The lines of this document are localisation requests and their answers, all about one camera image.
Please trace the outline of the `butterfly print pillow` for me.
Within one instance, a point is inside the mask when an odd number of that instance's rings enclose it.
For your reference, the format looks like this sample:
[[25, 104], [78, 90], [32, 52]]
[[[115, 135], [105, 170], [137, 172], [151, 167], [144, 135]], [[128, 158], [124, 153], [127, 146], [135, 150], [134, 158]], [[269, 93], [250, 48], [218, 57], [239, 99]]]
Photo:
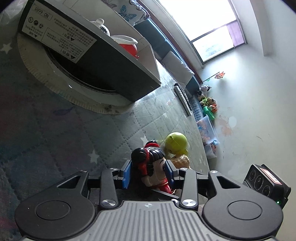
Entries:
[[122, 18], [135, 26], [150, 18], [149, 12], [134, 0], [102, 0]]

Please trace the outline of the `clear plastic toy bin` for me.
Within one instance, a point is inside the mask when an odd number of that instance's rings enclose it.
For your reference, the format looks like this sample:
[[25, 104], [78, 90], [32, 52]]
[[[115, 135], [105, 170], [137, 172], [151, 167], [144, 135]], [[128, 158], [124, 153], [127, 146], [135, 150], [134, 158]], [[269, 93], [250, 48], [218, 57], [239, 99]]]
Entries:
[[215, 128], [212, 126], [210, 118], [207, 115], [197, 121], [197, 126], [203, 145], [211, 144], [214, 141], [219, 143]]

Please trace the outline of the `beige peanut toy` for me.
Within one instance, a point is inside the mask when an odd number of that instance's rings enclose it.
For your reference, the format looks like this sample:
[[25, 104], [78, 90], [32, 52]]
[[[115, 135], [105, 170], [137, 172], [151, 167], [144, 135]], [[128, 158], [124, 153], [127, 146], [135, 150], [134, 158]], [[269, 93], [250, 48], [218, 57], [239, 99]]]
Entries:
[[186, 155], [175, 155], [171, 158], [171, 162], [177, 168], [190, 168], [190, 160]]

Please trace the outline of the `red round toy figure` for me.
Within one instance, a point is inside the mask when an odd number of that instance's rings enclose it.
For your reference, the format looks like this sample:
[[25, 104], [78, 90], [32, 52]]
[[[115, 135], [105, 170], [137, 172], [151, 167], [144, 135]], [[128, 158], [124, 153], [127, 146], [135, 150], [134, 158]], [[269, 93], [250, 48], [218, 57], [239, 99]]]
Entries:
[[129, 54], [131, 54], [135, 58], [139, 58], [137, 55], [137, 46], [135, 44], [119, 44], [123, 49], [128, 51]]

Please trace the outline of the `round white scratching pad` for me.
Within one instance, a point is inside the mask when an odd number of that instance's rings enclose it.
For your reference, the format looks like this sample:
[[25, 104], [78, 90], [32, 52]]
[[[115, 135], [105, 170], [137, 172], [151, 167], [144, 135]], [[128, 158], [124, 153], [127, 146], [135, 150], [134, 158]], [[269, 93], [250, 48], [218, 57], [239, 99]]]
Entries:
[[95, 113], [122, 114], [134, 103], [120, 94], [90, 90], [64, 74], [49, 58], [45, 48], [25, 35], [17, 34], [20, 56], [29, 72], [43, 85], [71, 103]]

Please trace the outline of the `small clear plastic box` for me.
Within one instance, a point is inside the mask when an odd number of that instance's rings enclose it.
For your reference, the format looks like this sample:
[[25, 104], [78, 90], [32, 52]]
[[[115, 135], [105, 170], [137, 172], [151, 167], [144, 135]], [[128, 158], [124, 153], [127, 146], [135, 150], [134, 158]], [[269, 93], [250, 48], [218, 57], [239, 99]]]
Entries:
[[207, 159], [213, 159], [216, 157], [216, 150], [218, 145], [219, 142], [217, 140], [214, 140], [210, 144], [204, 146]]

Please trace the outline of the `blue sofa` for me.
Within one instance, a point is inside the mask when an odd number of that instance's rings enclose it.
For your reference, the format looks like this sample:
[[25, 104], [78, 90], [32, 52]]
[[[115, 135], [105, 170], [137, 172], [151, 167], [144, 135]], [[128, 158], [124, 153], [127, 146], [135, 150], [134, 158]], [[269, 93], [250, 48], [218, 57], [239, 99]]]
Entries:
[[134, 28], [148, 40], [157, 60], [160, 61], [186, 94], [186, 99], [193, 111], [195, 120], [201, 120], [204, 113], [198, 97], [202, 92], [193, 68], [187, 65], [168, 37], [151, 19], [135, 25]]

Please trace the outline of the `grey cushion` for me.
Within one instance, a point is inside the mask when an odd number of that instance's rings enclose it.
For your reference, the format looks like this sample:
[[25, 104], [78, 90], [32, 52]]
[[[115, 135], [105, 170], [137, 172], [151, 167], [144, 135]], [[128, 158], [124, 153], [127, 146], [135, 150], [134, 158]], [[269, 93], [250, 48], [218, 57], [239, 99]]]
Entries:
[[194, 72], [172, 51], [166, 54], [161, 63], [182, 86], [186, 86], [194, 76]]

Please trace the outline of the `green toy bowl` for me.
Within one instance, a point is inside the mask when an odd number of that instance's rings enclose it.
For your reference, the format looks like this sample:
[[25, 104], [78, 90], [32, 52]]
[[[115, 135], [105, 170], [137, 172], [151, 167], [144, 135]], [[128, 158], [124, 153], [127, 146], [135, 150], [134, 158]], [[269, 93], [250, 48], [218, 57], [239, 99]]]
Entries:
[[207, 115], [211, 121], [215, 120], [215, 116], [208, 106], [203, 107], [203, 114]]

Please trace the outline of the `white remote control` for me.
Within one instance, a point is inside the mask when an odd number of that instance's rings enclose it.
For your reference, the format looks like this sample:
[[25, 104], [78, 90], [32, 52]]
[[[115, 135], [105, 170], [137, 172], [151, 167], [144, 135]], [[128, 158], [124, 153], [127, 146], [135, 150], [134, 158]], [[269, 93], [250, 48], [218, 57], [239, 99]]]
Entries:
[[187, 103], [187, 101], [186, 101], [186, 99], [185, 99], [182, 91], [180, 90], [180, 88], [178, 86], [174, 86], [174, 91], [177, 94], [178, 98], [180, 99], [180, 101], [181, 101], [181, 103], [182, 103], [182, 105], [183, 105], [183, 107], [184, 107], [187, 115], [188, 116], [191, 116], [192, 115], [192, 112], [191, 112], [191, 110], [189, 108], [189, 105], [188, 105], [188, 103]]

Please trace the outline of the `black remote control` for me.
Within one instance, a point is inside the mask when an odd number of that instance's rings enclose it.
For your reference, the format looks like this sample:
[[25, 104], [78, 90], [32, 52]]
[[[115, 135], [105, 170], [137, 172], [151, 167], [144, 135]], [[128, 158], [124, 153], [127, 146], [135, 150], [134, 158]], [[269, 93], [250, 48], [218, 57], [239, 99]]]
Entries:
[[186, 95], [184, 89], [183, 89], [183, 88], [181, 87], [181, 85], [179, 85], [178, 83], [175, 83], [174, 86], [178, 86], [178, 87], [180, 88], [180, 90], [182, 91], [182, 93], [183, 93], [183, 95], [184, 95], [184, 97], [185, 97], [185, 99], [186, 99], [186, 101], [187, 101], [187, 103], [188, 103], [188, 105], [189, 105], [190, 110], [192, 111], [191, 104], [190, 104], [190, 102], [189, 102], [189, 99], [188, 99], [188, 97], [187, 97], [187, 95]]

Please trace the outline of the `pile of plush toys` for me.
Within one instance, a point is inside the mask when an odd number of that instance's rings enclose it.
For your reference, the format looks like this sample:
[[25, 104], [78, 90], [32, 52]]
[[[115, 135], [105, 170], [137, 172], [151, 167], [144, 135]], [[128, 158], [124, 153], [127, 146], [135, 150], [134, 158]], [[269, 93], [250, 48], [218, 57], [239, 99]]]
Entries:
[[197, 91], [198, 101], [202, 108], [207, 107], [212, 113], [215, 113], [217, 111], [216, 100], [207, 96], [210, 89], [211, 86], [202, 85]]

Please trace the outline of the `cardboard shoe box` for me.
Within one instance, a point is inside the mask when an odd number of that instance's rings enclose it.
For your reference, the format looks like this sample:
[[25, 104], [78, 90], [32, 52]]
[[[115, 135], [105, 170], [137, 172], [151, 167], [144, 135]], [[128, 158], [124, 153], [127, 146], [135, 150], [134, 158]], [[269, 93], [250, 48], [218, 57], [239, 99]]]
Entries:
[[[161, 86], [149, 42], [101, 1], [27, 1], [18, 31], [90, 90], [134, 103]], [[135, 44], [139, 58], [119, 44]]]

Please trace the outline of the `green round toy figure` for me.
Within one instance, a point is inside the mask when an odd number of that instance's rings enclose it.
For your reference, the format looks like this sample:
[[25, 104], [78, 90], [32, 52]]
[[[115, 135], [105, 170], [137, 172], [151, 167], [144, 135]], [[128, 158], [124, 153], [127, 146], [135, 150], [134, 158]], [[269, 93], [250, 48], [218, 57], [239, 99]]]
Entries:
[[170, 133], [165, 139], [165, 147], [173, 155], [187, 155], [187, 146], [187, 138], [179, 132]]

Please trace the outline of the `black haired red doll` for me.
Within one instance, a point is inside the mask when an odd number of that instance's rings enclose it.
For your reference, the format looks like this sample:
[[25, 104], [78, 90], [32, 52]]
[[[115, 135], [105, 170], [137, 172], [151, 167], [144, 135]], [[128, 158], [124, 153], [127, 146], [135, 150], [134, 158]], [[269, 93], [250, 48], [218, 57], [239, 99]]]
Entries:
[[156, 140], [148, 141], [144, 147], [132, 151], [132, 175], [145, 186], [172, 194], [164, 166], [166, 154]]

